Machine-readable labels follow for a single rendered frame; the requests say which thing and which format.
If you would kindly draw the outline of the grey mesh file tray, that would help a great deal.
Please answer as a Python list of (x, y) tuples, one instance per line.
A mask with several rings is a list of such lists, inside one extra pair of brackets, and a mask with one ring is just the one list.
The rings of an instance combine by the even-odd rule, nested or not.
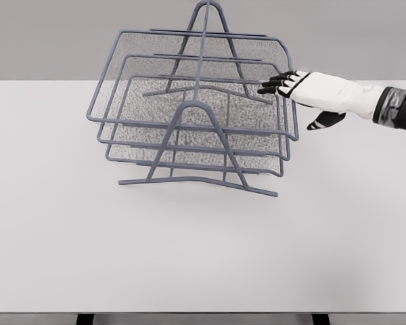
[[(153, 123), (169, 123), (179, 104), (194, 97), (194, 84), (191, 81), (175, 80), (166, 93), (165, 79), (135, 77), (131, 81), (119, 81), (115, 90), (110, 118), (135, 120)], [(291, 105), (274, 95), (257, 94), (257, 85), (236, 83), (215, 83), (205, 81), (198, 92), (200, 101), (209, 105), (222, 127), (242, 129), (284, 130), (290, 117)], [(123, 160), (153, 161), (157, 151), (149, 148), (132, 148), (125, 142), (160, 144), (165, 129), (134, 127), (109, 124), (105, 126), (102, 139), (112, 139), (110, 157)], [(226, 135), (233, 150), (264, 152), (264, 156), (238, 155), (239, 166), (245, 168), (268, 169), (280, 172), (279, 154), (286, 154), (286, 140), (283, 135), (251, 135), (228, 133)], [(189, 163), (230, 167), (232, 163), (226, 154), (208, 152), (184, 152), (167, 150), (161, 159), (165, 163)]]
[(109, 67), (89, 113), (112, 158), (216, 165), (290, 158), (294, 105), (259, 95), (268, 60), (129, 54)]
[[(159, 53), (177, 55), (183, 42), (183, 31), (184, 30), (123, 30), (119, 32), (87, 111), (88, 120), (98, 123), (90, 118), (89, 113), (99, 91), (100, 83), (104, 79), (109, 67), (118, 63), (129, 54), (154, 55)], [(291, 58), (286, 46), (281, 40), (275, 37), (237, 34), (231, 32), (209, 33), (210, 36), (206, 40), (203, 51), (203, 54), (206, 57), (268, 60), (279, 66), (278, 74), (291, 67)], [(185, 51), (183, 52), (184, 55), (197, 57), (201, 52), (200, 41), (200, 37), (190, 37), (185, 47)], [(294, 122), (294, 126), (297, 130), (297, 136), (292, 141), (298, 139), (297, 118)]]

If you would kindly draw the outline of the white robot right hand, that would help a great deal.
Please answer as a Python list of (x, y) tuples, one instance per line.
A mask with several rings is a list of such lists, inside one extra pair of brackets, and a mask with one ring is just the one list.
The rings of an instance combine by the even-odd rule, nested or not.
[(332, 127), (346, 117), (344, 102), (336, 95), (344, 85), (345, 80), (328, 74), (290, 70), (261, 83), (257, 93), (278, 95), (302, 106), (320, 109), (307, 126), (307, 130), (314, 131)]

